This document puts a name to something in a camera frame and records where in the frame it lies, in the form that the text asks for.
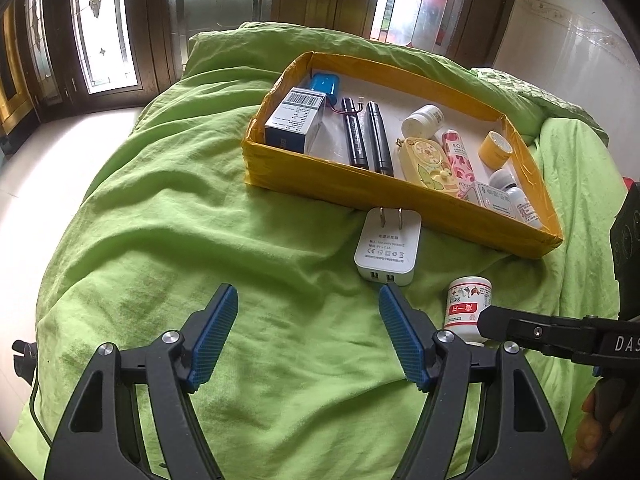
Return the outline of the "person's right hand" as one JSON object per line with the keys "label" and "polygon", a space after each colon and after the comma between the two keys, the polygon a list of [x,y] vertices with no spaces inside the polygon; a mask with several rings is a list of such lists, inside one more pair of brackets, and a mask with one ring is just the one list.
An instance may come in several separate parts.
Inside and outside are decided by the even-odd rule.
{"label": "person's right hand", "polygon": [[604,429],[594,418],[596,406],[596,389],[592,389],[582,404],[584,417],[576,430],[576,442],[570,454],[570,469],[572,474],[581,474],[596,460],[599,454]]}

